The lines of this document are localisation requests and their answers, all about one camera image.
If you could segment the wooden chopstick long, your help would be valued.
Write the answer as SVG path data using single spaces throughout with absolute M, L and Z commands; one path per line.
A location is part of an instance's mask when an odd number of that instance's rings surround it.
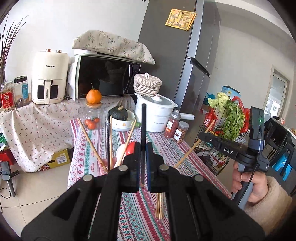
M 212 126 L 214 125 L 216 120 L 213 120 L 210 125 L 208 126 L 208 128 L 206 128 L 206 130 L 204 131 L 204 133 L 208 133 L 208 131 L 210 131 L 210 129 L 212 128 Z M 191 147 L 191 149 L 189 149 L 185 155 L 177 162 L 177 164 L 175 164 L 174 168 L 178 168 L 178 166 L 180 166 L 182 164 L 183 161 L 185 161 L 185 159 L 187 158 L 187 156 L 189 156 L 189 154 L 191 154 L 191 152 L 197 147 L 197 145 L 199 145 L 201 142 L 201 140 L 198 138 L 198 140 L 193 144 L 193 146 Z

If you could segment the bamboo chopstick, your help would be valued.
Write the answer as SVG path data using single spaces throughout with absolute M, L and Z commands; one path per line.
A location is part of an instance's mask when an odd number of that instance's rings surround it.
M 159 208 L 159 218 L 163 219 L 163 209 L 164 209 L 164 193 L 160 193 L 160 208 Z
M 159 219 L 159 208 L 160 208 L 160 193 L 157 193 L 157 202 L 156 202 L 156 218 Z
M 157 194 L 157 210 L 156 210 L 156 218 L 163 218 L 163 194 Z

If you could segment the blue plastic stool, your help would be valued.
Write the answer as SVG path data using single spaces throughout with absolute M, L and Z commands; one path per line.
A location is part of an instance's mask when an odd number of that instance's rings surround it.
M 279 174 L 281 173 L 282 169 L 284 168 L 288 156 L 290 155 L 289 151 L 286 151 L 284 154 L 280 154 L 280 158 L 276 161 L 276 163 L 273 165 L 273 168 L 276 172 Z M 286 181 L 287 178 L 289 177 L 292 169 L 295 169 L 295 150 L 293 151 L 292 158 L 290 160 L 290 163 L 288 164 L 284 174 L 283 174 L 283 180 Z

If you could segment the green leafy vegetables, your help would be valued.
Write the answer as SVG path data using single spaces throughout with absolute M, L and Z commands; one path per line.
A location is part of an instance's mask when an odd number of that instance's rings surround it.
M 238 100 L 232 101 L 224 92 L 218 92 L 215 98 L 208 98 L 208 104 L 216 118 L 213 131 L 219 137 L 235 141 L 245 124 L 243 106 Z

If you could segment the yellow cardboard box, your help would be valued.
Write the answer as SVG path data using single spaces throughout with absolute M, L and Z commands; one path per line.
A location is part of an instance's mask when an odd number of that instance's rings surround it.
M 41 166 L 38 171 L 46 171 L 49 169 L 53 169 L 56 167 L 60 167 L 66 164 L 70 163 L 70 158 L 69 158 L 69 154 L 68 154 L 68 150 L 64 149 L 60 152 L 57 152 L 53 155 L 51 161 L 49 161 L 48 163 L 44 164 L 43 166 Z

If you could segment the red plastic spoon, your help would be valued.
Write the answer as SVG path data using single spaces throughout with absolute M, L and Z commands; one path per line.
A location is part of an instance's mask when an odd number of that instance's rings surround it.
M 133 154 L 134 148 L 135 148 L 135 142 L 130 142 L 126 148 L 126 151 L 125 151 L 126 156 Z

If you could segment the jar of red dried fruit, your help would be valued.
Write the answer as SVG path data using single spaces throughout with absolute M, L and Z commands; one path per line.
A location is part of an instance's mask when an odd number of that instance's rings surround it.
M 174 109 L 166 125 L 166 129 L 164 133 L 164 136 L 166 138 L 172 138 L 174 136 L 176 129 L 179 125 L 180 119 L 181 119 L 181 115 L 179 111 L 177 109 Z

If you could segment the white floral cloth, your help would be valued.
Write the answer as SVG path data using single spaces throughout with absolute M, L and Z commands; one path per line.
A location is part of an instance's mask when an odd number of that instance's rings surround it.
M 1 133 L 20 168 L 34 173 L 55 153 L 73 148 L 70 121 L 85 108 L 84 99 L 69 99 L 47 105 L 31 102 L 12 111 L 1 111 Z

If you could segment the dark green squash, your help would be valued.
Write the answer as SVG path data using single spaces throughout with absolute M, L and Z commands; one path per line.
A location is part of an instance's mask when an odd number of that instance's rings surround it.
M 108 113 L 116 120 L 126 121 L 128 118 L 128 112 L 123 106 L 115 106 Z

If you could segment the white electric cooking pot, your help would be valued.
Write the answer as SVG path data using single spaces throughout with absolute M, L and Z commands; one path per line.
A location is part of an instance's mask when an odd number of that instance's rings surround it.
M 178 105 L 169 98 L 156 94 L 147 97 L 135 94 L 137 104 L 135 106 L 135 118 L 142 123 L 142 104 L 146 104 L 146 131 L 161 133 L 166 129 L 171 113 L 177 109 Z

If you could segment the grey refrigerator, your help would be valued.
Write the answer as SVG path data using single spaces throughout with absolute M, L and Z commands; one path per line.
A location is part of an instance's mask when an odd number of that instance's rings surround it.
M 196 14 L 192 27 L 180 30 L 165 23 L 171 9 Z M 220 34 L 220 14 L 215 1 L 149 1 L 139 42 L 146 45 L 155 64 L 142 73 L 162 80 L 159 90 L 182 113 L 196 115 L 208 90 Z

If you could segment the woven lidded basket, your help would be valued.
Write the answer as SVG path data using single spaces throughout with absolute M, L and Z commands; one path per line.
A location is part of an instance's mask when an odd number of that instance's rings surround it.
M 134 76 L 134 91 L 141 96 L 155 96 L 159 92 L 161 85 L 162 81 L 158 77 L 149 75 L 147 72 Z

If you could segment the cream air fryer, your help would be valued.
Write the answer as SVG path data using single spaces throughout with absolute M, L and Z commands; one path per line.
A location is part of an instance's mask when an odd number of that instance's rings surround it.
M 62 102 L 66 92 L 69 55 L 50 49 L 36 56 L 31 84 L 32 102 L 55 104 Z

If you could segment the floral cushion cover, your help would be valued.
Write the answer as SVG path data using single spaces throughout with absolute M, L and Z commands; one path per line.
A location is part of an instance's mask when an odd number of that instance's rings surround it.
M 101 30 L 88 30 L 77 37 L 73 49 L 122 57 L 151 65 L 155 64 L 154 58 L 144 44 Z

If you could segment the dried twig branches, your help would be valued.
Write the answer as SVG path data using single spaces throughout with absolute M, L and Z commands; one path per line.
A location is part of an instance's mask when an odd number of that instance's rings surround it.
M 1 32 L 1 84 L 3 84 L 6 81 L 5 67 L 6 67 L 6 61 L 8 58 L 10 48 L 11 48 L 18 32 L 23 27 L 23 25 L 26 23 L 25 22 L 26 18 L 27 18 L 27 16 L 22 18 L 18 23 L 13 21 L 10 27 L 6 27 L 8 17 L 6 17 L 6 19 L 5 19 L 3 31 Z

